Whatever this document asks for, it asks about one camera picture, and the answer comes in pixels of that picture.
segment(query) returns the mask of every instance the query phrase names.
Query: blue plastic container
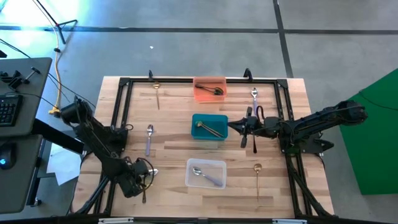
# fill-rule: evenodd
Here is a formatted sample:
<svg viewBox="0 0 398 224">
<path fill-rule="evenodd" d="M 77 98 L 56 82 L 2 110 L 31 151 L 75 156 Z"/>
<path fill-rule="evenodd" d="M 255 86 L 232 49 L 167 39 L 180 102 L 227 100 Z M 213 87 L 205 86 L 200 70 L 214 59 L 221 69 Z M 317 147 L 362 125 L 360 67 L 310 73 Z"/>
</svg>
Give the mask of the blue plastic container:
<svg viewBox="0 0 398 224">
<path fill-rule="evenodd" d="M 197 121 L 201 121 L 204 125 L 222 134 L 224 137 L 219 138 L 211 134 L 204 127 L 197 127 Z M 218 114 L 194 114 L 192 116 L 191 135 L 194 139 L 224 141 L 228 137 L 228 117 Z"/>
</svg>

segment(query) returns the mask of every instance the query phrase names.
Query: desk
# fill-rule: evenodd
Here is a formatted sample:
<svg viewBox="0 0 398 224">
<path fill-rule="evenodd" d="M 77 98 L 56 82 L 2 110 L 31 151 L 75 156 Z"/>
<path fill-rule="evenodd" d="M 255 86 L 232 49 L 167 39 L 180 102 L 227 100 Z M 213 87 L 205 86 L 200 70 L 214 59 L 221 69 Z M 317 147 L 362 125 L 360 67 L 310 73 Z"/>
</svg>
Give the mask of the desk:
<svg viewBox="0 0 398 224">
<path fill-rule="evenodd" d="M 119 77 L 104 77 L 95 117 L 110 125 L 118 89 Z M 289 91 L 294 116 L 310 114 L 310 107 L 302 79 L 289 79 Z M 124 156 L 144 157 L 146 128 L 153 124 L 151 163 L 159 169 L 153 186 L 147 190 L 147 203 L 142 196 L 125 198 L 119 186 L 111 215 L 115 217 L 208 217 L 208 218 L 292 218 L 294 211 L 290 197 L 285 157 L 276 139 L 256 138 L 257 154 L 252 152 L 252 137 L 248 146 L 240 148 L 241 137 L 229 128 L 225 142 L 196 141 L 190 134 L 195 113 L 225 114 L 229 121 L 241 119 L 252 106 L 252 85 L 228 84 L 228 94 L 222 103 L 196 103 L 192 84 L 162 83 L 159 88 L 160 111 L 156 94 L 150 83 L 135 83 L 129 105 L 129 132 Z M 277 116 L 273 87 L 256 85 L 259 105 L 264 116 Z M 119 120 L 123 110 L 119 110 Z M 227 183 L 224 190 L 185 186 L 185 169 L 189 158 L 222 160 L 227 163 Z M 256 173 L 253 165 L 261 163 L 259 174 L 260 201 L 256 198 Z M 324 208 L 333 213 L 325 171 L 319 158 L 303 155 L 307 185 Z M 81 167 L 76 186 L 73 209 L 79 209 L 98 185 L 101 173 L 99 160 L 90 155 Z M 105 190 L 102 209 L 106 203 Z M 302 194 L 298 190 L 300 208 L 304 211 Z"/>
<path fill-rule="evenodd" d="M 40 135 L 0 139 L 0 145 L 6 141 L 16 143 L 17 157 L 13 168 L 0 170 L 0 213 L 20 212 L 24 208 L 42 140 Z"/>
<path fill-rule="evenodd" d="M 37 205 L 35 200 L 40 183 L 37 173 L 42 154 L 42 139 L 77 153 L 83 151 L 81 142 L 35 118 L 51 62 L 51 58 L 0 60 L 0 71 L 7 72 L 9 77 L 17 70 L 26 78 L 32 71 L 31 67 L 40 71 L 40 74 L 35 73 L 31 76 L 29 84 L 21 84 L 17 88 L 23 99 L 15 125 L 0 128 L 0 144 L 5 141 L 17 144 L 16 164 L 9 170 L 0 170 L 0 213 L 20 212 L 25 204 Z M 8 88 L 7 83 L 0 81 L 0 95 L 9 92 L 12 90 Z"/>
</svg>

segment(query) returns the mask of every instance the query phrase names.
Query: wooden table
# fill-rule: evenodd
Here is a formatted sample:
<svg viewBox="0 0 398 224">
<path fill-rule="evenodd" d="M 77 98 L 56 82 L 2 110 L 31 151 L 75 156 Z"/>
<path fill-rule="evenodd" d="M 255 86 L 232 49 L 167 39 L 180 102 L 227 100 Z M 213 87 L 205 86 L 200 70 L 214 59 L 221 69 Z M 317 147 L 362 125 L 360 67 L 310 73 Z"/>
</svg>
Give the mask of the wooden table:
<svg viewBox="0 0 398 224">
<path fill-rule="evenodd" d="M 95 118 L 110 125 L 118 89 L 119 77 L 104 77 L 95 111 Z M 295 119 L 311 113 L 303 79 L 288 79 Z M 129 107 L 129 132 L 124 156 L 144 157 L 146 129 L 154 125 L 150 160 L 159 173 L 147 190 L 147 203 L 142 196 L 125 198 L 116 186 L 112 216 L 115 217 L 208 217 L 208 218 L 293 218 L 293 206 L 285 157 L 276 139 L 256 138 L 257 154 L 252 152 L 252 138 L 248 146 L 240 148 L 241 136 L 229 128 L 225 142 L 197 141 L 190 134 L 195 113 L 225 114 L 229 121 L 241 119 L 252 106 L 248 84 L 228 84 L 228 95 L 222 103 L 196 103 L 192 84 L 162 83 L 159 88 L 160 110 L 150 83 L 135 83 Z M 265 116 L 277 116 L 272 85 L 256 85 L 258 103 Z M 185 169 L 189 158 L 225 161 L 227 183 L 224 190 L 187 187 Z M 256 173 L 253 165 L 261 163 L 259 174 L 260 201 L 256 197 Z M 333 213 L 328 184 L 321 160 L 312 154 L 303 155 L 308 188 L 325 210 Z M 98 185 L 100 161 L 91 155 L 83 163 L 78 179 L 73 209 L 79 209 Z M 105 190 L 104 208 L 108 189 Z M 298 190 L 300 208 L 304 212 L 302 193 Z"/>
</svg>

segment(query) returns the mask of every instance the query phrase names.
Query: green backdrop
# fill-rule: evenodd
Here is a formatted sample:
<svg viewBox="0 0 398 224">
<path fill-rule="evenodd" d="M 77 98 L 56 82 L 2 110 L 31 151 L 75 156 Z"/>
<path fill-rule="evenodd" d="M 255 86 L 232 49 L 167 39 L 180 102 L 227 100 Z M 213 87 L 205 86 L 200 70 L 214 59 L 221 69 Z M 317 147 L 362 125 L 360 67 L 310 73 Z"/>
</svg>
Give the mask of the green backdrop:
<svg viewBox="0 0 398 224">
<path fill-rule="evenodd" d="M 361 193 L 397 194 L 398 69 L 350 99 L 368 113 L 363 124 L 340 126 Z"/>
</svg>

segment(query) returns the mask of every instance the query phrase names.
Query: gray floor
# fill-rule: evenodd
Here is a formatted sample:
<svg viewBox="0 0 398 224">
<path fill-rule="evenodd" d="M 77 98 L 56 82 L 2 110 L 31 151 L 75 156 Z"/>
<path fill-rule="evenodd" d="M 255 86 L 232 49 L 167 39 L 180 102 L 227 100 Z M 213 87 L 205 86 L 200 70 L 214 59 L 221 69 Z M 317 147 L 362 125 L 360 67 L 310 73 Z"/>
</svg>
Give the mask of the gray floor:
<svg viewBox="0 0 398 224">
<path fill-rule="evenodd" d="M 1 24 L 46 26 L 47 21 L 26 0 L 18 8 L 9 1 Z M 93 27 L 196 27 L 275 29 L 272 0 L 87 0 L 42 1 L 59 22 L 78 19 Z M 395 0 L 280 0 L 285 29 L 398 29 Z M 256 77 L 286 77 L 278 34 L 75 32 L 59 63 L 62 82 L 96 102 L 105 75 L 241 76 L 246 67 Z M 51 32 L 0 30 L 0 38 L 32 57 L 54 57 Z M 304 78 L 312 111 L 356 94 L 398 67 L 398 35 L 293 35 L 287 46 L 295 78 Z M 7 49 L 9 58 L 23 55 Z M 48 81 L 44 97 L 55 101 Z M 64 131 L 59 119 L 40 104 L 38 118 Z M 325 132 L 335 143 L 325 153 L 326 176 L 335 213 L 344 218 L 398 222 L 398 195 L 360 194 L 338 128 Z M 61 187 L 55 179 L 41 183 L 43 206 L 0 220 L 65 214 L 73 182 Z"/>
</svg>

